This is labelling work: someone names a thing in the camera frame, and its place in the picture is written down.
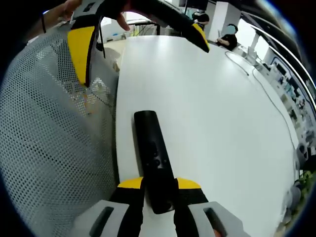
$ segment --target white table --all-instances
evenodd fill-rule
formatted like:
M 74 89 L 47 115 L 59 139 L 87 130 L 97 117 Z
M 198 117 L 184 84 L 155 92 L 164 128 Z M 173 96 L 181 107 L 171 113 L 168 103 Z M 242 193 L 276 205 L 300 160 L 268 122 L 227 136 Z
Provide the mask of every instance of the white table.
M 243 221 L 254 237 L 272 236 L 282 200 L 294 181 L 294 148 L 287 125 L 251 74 L 252 66 L 225 49 L 210 53 L 183 38 L 131 37 L 123 53 L 117 97 L 120 180 L 140 176 L 132 131 L 136 111 L 158 115 L 176 177 L 198 182 Z M 298 140 L 278 95 L 255 72 Z M 175 237 L 173 212 L 155 215 L 145 203 L 142 237 Z

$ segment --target office desk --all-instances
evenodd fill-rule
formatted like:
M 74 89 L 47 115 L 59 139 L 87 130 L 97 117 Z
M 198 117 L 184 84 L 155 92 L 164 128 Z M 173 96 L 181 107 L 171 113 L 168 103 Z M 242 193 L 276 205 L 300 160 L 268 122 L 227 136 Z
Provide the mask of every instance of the office desk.
M 116 142 L 120 180 L 141 175 L 132 129 L 136 111 L 157 113 L 176 177 L 196 181 L 243 221 L 251 236 L 272 236 L 282 200 L 294 181 L 294 148 L 287 125 L 252 66 L 237 55 L 210 46 L 207 54 L 184 38 L 128 38 L 118 80 Z M 284 114 L 278 95 L 258 72 Z M 144 205 L 142 237 L 175 237 L 173 212 L 155 215 Z

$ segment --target gray mesh fabric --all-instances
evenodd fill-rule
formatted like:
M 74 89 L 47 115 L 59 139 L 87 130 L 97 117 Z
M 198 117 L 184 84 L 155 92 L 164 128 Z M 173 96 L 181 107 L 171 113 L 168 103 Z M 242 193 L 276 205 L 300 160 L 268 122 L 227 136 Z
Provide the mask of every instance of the gray mesh fabric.
M 91 87 L 77 79 L 69 26 L 12 61 L 0 91 L 0 170 L 18 213 L 39 237 L 67 236 L 75 217 L 115 189 L 118 74 L 91 56 Z

